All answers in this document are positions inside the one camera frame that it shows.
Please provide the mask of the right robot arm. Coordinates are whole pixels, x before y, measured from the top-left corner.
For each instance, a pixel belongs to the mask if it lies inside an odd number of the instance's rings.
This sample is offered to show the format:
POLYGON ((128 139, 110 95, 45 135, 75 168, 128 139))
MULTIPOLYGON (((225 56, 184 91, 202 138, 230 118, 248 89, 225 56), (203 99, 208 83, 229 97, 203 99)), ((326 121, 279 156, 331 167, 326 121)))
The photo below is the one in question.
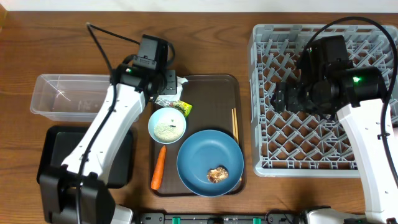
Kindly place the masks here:
POLYGON ((338 118, 358 166, 367 222, 397 222, 397 130, 391 113, 382 111, 387 87, 381 71, 354 67, 341 35, 311 42, 297 67, 299 82, 276 85, 274 110, 338 118))

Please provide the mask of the green yellow foil wrapper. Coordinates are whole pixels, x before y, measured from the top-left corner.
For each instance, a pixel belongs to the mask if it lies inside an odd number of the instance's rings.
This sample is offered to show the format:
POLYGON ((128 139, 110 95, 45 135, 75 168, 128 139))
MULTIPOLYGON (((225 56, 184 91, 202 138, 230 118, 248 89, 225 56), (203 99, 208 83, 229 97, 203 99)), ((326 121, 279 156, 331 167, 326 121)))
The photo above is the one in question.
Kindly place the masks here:
POLYGON ((171 101, 171 100, 166 100, 164 98, 160 98, 158 97, 155 100, 155 104, 161 106, 161 107, 165 107, 165 108, 174 108, 176 110, 179 110, 179 112, 181 112, 184 117, 187 117, 192 109, 192 105, 181 101, 181 100, 177 100, 177 101, 171 101))

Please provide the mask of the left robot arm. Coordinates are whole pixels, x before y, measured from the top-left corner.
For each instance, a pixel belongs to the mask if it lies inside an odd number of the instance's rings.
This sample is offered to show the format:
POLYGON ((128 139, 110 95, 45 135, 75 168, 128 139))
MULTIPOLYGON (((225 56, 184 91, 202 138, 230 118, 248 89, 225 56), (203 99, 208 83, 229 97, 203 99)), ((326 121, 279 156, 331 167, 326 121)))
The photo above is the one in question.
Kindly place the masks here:
POLYGON ((177 77, 170 42, 143 35, 136 55, 111 68, 110 84, 96 118, 60 167, 39 175, 47 223, 131 223, 130 208, 116 204, 109 189, 111 166, 131 124, 150 101, 174 95, 177 77))

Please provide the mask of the white paper napkin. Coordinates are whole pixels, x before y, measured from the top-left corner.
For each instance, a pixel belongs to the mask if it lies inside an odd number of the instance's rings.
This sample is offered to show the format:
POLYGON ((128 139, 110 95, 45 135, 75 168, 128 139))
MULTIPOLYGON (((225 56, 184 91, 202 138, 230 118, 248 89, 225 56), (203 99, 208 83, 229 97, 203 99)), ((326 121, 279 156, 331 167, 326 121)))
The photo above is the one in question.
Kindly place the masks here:
POLYGON ((188 82, 186 78, 177 77, 177 93, 169 96, 170 101, 178 101, 180 99, 183 91, 183 84, 186 82, 188 82))

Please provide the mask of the orange carrot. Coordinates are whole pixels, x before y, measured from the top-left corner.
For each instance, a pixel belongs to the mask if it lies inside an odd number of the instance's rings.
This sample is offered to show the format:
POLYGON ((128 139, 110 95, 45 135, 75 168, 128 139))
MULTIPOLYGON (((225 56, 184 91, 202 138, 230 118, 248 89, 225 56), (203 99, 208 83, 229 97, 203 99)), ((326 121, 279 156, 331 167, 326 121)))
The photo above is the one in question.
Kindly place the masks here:
POLYGON ((162 184, 162 178, 164 174, 164 166, 165 166, 165 157, 167 153, 166 145, 163 145, 160 149, 157 162, 155 165, 154 173, 152 176, 152 180, 150 183, 150 187, 152 190, 159 190, 162 184))

